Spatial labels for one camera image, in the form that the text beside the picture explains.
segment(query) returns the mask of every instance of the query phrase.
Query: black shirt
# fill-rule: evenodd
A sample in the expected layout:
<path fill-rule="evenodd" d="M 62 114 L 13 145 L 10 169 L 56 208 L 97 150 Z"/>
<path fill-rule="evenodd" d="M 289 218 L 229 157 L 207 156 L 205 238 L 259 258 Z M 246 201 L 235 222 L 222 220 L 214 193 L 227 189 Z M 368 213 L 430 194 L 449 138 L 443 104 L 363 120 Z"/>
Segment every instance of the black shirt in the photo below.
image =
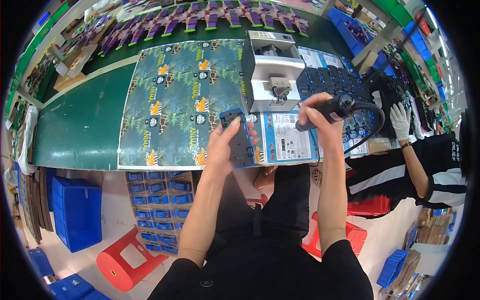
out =
<path fill-rule="evenodd" d="M 317 261 L 299 246 L 253 239 L 225 248 L 202 270 L 174 261 L 148 300 L 159 299 L 373 299 L 370 281 L 348 240 Z"/>

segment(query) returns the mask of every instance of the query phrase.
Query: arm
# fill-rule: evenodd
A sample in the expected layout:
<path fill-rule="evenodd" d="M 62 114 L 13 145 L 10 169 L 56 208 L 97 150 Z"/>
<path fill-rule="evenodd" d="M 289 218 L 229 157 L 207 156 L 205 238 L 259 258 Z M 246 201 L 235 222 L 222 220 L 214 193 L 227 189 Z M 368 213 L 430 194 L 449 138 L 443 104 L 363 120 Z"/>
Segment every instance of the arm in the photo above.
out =
<path fill-rule="evenodd" d="M 247 123 L 249 129 L 253 123 Z M 187 258 L 197 264 L 204 265 L 205 255 L 212 244 L 216 229 L 216 215 L 220 197 L 227 175 L 233 170 L 229 162 L 230 147 L 228 143 L 240 128 L 240 118 L 235 119 L 222 131 L 219 125 L 211 133 L 208 141 L 208 157 L 205 169 L 197 186 L 195 201 L 187 215 L 182 228 L 178 258 Z M 250 136 L 257 132 L 250 130 Z M 256 144 L 259 139 L 252 139 Z"/>
<path fill-rule="evenodd" d="M 309 118 L 317 126 L 318 142 L 324 150 L 322 188 L 317 206 L 322 254 L 335 242 L 346 239 L 347 222 L 343 121 L 330 124 L 320 112 L 311 108 L 331 98 L 327 93 L 315 94 L 305 100 L 300 109 L 300 123 L 305 124 Z"/>
<path fill-rule="evenodd" d="M 390 120 L 395 130 L 396 138 L 400 141 L 400 146 L 408 143 L 408 131 L 410 130 L 411 108 L 405 111 L 402 103 L 393 104 L 390 108 Z M 407 165 L 408 174 L 415 186 L 417 195 L 424 198 L 428 192 L 428 177 L 421 165 L 413 147 L 407 146 L 402 150 Z"/>

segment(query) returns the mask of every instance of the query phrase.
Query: barcode label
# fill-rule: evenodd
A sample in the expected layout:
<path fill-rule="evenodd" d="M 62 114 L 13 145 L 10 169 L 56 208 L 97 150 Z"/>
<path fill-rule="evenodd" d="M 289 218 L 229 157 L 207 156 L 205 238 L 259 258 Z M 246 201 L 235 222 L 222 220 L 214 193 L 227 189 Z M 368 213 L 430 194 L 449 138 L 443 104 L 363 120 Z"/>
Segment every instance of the barcode label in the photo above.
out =
<path fill-rule="evenodd" d="M 336 57 L 323 55 L 325 62 L 327 65 L 336 66 L 337 68 L 343 68 L 342 61 Z"/>

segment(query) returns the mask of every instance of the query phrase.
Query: toy car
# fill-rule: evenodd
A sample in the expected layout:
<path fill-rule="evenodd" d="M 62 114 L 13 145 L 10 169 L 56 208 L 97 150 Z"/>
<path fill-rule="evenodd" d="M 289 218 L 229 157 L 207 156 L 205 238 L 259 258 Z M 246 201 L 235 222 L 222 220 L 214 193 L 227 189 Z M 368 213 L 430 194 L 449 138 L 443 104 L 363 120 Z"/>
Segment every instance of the toy car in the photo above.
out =
<path fill-rule="evenodd" d="M 168 209 L 154 209 L 152 216 L 154 218 L 170 218 L 172 215 Z"/>
<path fill-rule="evenodd" d="M 131 192 L 143 192 L 143 191 L 145 191 L 145 185 L 143 183 L 132 184 L 130 186 L 130 191 Z"/>
<path fill-rule="evenodd" d="M 147 189 L 148 189 L 148 192 L 155 193 L 155 192 L 161 192 L 166 190 L 167 186 L 165 185 L 164 182 L 159 182 L 159 183 L 147 185 Z"/>
<path fill-rule="evenodd" d="M 160 242 L 165 243 L 165 244 L 176 244 L 177 243 L 177 238 L 174 235 L 159 234 L 158 238 L 160 239 Z"/>
<path fill-rule="evenodd" d="M 140 196 L 133 196 L 132 197 L 132 202 L 133 202 L 133 204 L 148 204 L 147 203 L 147 197 L 140 197 Z"/>
<path fill-rule="evenodd" d="M 142 232 L 142 238 L 146 239 L 146 240 L 153 240 L 153 241 L 157 241 L 158 240 L 158 237 L 156 236 L 155 233 L 153 232 Z"/>
<path fill-rule="evenodd" d="M 183 173 L 187 173 L 188 171 L 170 171 L 168 172 L 169 178 L 174 178 L 175 176 L 181 175 Z"/>
<path fill-rule="evenodd" d="M 152 221 L 138 221 L 138 226 L 140 227 L 145 227 L 145 228 L 153 228 L 153 222 Z"/>
<path fill-rule="evenodd" d="M 182 191 L 182 192 L 192 191 L 192 184 L 186 181 L 171 180 L 168 184 L 172 190 Z"/>
<path fill-rule="evenodd" d="M 178 254 L 179 253 L 179 249 L 175 246 L 172 246 L 172 245 L 163 244 L 162 245 L 162 250 L 165 251 L 165 252 L 171 253 L 171 254 Z"/>
<path fill-rule="evenodd" d="M 150 212 L 148 210 L 137 210 L 135 212 L 138 218 L 140 219 L 145 219 L 145 220 L 150 220 Z"/>
<path fill-rule="evenodd" d="M 155 222 L 155 227 L 158 230 L 173 230 L 173 223 L 171 223 L 171 222 Z"/>
<path fill-rule="evenodd" d="M 150 203 L 168 204 L 168 196 L 150 196 L 148 197 L 148 200 L 150 201 Z"/>
<path fill-rule="evenodd" d="M 173 215 L 177 218 L 186 218 L 190 209 L 174 209 Z"/>
<path fill-rule="evenodd" d="M 145 247 L 148 250 L 152 250 L 152 251 L 162 251 L 162 248 L 160 247 L 160 245 L 155 244 L 155 243 L 146 243 Z"/>
<path fill-rule="evenodd" d="M 128 173 L 128 181 L 142 181 L 143 179 L 141 172 Z"/>
<path fill-rule="evenodd" d="M 165 179 L 164 172 L 145 172 L 146 179 Z"/>
<path fill-rule="evenodd" d="M 192 194 L 176 195 L 171 198 L 173 204 L 185 204 L 193 202 Z"/>

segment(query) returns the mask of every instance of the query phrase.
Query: hand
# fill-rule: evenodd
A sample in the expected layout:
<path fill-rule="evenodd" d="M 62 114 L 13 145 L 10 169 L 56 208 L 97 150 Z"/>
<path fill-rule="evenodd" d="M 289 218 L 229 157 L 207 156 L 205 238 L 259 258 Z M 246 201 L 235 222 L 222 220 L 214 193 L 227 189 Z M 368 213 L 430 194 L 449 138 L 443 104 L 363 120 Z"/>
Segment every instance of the hand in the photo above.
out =
<path fill-rule="evenodd" d="M 398 103 L 398 106 L 394 103 L 390 108 L 390 120 L 392 122 L 393 129 L 395 130 L 396 138 L 399 141 L 408 140 L 411 113 L 411 108 L 405 112 L 405 108 L 401 102 Z"/>
<path fill-rule="evenodd" d="M 211 170 L 215 172 L 218 176 L 226 177 L 233 170 L 233 164 L 230 160 L 230 147 L 228 143 L 232 137 L 239 131 L 240 128 L 240 117 L 236 117 L 235 120 L 230 123 L 230 125 L 222 130 L 222 125 L 218 125 L 210 134 L 210 139 L 208 140 L 208 155 L 207 161 L 205 164 L 205 170 Z M 253 123 L 247 122 L 247 128 L 251 137 L 257 135 L 255 130 L 252 130 Z M 260 139 L 252 139 L 252 145 L 258 143 Z"/>
<path fill-rule="evenodd" d="M 318 143 L 322 146 L 324 153 L 341 151 L 343 153 L 342 129 L 343 120 L 330 124 L 321 112 L 313 109 L 319 102 L 332 99 L 328 93 L 319 93 L 305 100 L 300 108 L 300 124 L 305 125 L 307 118 L 317 126 Z"/>

